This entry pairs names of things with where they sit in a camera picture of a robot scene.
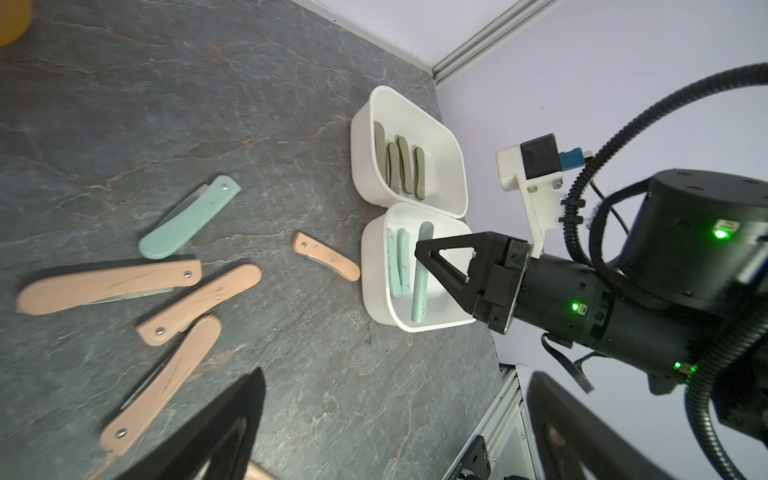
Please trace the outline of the olive knife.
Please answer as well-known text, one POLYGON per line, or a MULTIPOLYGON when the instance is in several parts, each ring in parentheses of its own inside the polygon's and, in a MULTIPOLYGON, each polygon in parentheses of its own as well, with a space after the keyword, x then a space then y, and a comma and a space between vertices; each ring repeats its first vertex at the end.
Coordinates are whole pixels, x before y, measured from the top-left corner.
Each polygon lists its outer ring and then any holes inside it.
POLYGON ((414 193, 413 161, 410 145, 404 136, 396 137, 396 144, 400 155, 400 172, 402 188, 408 194, 414 193))
POLYGON ((415 163, 415 196, 418 200, 426 198, 426 160, 425 152, 422 147, 416 146, 414 149, 415 163))
POLYGON ((387 155, 389 168, 388 186, 395 194, 398 194, 401 182, 401 156, 399 147, 395 142, 388 143, 387 155))

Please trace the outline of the white basin with knives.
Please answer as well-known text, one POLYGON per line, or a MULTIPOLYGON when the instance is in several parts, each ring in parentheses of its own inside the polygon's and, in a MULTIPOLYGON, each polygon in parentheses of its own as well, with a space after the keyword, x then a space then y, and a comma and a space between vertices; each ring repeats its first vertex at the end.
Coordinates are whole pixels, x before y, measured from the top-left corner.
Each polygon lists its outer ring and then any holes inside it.
POLYGON ((468 209, 466 173, 454 134, 389 86, 375 87, 350 129, 351 172, 368 203, 411 203, 460 219, 468 209))

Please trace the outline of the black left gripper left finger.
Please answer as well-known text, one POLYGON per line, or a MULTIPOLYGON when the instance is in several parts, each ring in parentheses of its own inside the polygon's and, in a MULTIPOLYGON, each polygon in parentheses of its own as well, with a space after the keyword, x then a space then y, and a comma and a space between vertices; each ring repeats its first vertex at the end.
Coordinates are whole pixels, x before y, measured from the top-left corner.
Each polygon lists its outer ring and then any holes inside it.
POLYGON ((254 369, 216 397, 123 479, 244 479, 251 463, 266 395, 254 369))

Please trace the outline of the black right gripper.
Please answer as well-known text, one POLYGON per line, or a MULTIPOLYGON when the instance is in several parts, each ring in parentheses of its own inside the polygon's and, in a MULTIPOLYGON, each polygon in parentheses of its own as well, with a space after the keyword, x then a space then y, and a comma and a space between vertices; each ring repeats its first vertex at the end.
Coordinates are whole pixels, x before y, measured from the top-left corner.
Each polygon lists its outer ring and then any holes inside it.
POLYGON ((532 244, 500 233, 482 232, 416 244, 416 258, 466 312, 499 334, 506 334, 512 320, 532 244), (466 271, 452 258, 470 254, 466 271))

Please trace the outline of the olive knife apart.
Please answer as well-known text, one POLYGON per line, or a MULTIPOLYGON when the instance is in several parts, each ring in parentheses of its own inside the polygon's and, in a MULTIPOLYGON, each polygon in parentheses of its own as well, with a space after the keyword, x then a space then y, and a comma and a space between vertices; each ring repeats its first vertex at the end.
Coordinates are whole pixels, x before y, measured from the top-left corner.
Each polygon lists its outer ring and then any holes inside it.
POLYGON ((373 127, 374 127, 374 149, 375 149, 377 167, 385 184, 388 184, 387 141, 386 141, 385 129, 383 125, 378 121, 373 122, 373 127))

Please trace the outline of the olive knife top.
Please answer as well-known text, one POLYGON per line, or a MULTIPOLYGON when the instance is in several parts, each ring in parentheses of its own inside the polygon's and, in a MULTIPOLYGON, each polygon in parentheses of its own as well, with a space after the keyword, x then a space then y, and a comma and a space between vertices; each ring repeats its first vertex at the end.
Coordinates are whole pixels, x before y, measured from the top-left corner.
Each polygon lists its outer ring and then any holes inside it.
POLYGON ((426 198, 426 160, 425 152, 422 147, 416 146, 414 149, 415 163, 415 196, 418 200, 426 198))

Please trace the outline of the mint knife top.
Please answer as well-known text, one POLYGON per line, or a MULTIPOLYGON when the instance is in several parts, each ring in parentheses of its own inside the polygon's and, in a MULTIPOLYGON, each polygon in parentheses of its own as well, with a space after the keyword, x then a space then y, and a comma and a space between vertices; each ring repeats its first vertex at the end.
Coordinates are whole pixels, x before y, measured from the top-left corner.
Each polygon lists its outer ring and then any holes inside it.
POLYGON ((210 183, 201 185, 140 239, 139 252, 150 260, 173 255, 240 192, 241 186, 227 175, 219 175, 210 183))

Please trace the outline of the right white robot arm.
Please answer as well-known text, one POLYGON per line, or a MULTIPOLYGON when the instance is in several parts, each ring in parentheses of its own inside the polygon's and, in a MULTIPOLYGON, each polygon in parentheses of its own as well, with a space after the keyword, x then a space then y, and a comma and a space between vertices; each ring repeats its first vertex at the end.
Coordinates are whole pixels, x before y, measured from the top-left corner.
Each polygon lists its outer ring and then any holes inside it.
POLYGON ((767 185, 721 172, 670 169, 602 199, 584 192, 631 140, 696 101, 763 86, 756 63, 693 82, 654 103, 596 154, 562 152, 553 135, 500 152, 502 187, 521 193, 532 237, 495 232, 422 239, 418 271, 433 275, 474 319, 505 333, 540 328, 544 348, 585 392, 574 345, 647 375, 650 391, 685 389, 693 436, 724 479, 740 470, 715 427, 767 438, 767 185))

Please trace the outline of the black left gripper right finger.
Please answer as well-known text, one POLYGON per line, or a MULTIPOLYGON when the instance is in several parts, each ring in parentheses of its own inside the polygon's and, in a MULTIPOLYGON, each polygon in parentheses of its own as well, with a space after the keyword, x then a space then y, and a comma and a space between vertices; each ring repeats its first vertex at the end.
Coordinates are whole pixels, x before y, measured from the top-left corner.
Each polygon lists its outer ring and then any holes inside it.
POLYGON ((546 479, 668 479, 544 372, 532 374, 526 405, 546 479))

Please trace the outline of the mint knife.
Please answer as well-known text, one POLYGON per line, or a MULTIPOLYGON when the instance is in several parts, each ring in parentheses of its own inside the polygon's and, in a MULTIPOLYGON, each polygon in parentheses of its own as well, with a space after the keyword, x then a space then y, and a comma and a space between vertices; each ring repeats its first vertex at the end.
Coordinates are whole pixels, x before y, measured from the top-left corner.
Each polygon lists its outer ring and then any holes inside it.
POLYGON ((398 261, 398 242, 397 234, 387 229, 386 232, 386 248, 387 248, 387 273, 388 283, 390 289, 390 296, 392 298, 398 298, 402 295, 402 287, 399 273, 399 261, 398 261))
MULTIPOLYGON (((423 222, 420 225, 418 241, 431 240, 433 235, 434 225, 429 221, 423 222)), ((422 323, 426 317, 428 279, 428 269, 418 260, 415 268, 412 303, 412 321, 415 324, 422 323)))
POLYGON ((409 240, 410 236, 407 230, 401 228, 397 231, 397 264, 402 295, 411 291, 409 240))
POLYGON ((227 175, 219 175, 210 183, 201 185, 140 239, 139 252, 150 260, 173 255, 240 192, 241 186, 227 175))

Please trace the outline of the yellow plastic basin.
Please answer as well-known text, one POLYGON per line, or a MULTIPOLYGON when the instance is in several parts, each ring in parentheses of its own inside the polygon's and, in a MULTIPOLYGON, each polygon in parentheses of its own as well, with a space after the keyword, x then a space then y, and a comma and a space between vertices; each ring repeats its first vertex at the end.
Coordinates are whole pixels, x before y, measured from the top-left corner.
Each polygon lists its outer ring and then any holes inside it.
POLYGON ((0 46, 20 39, 30 28, 32 0, 0 0, 0 46))

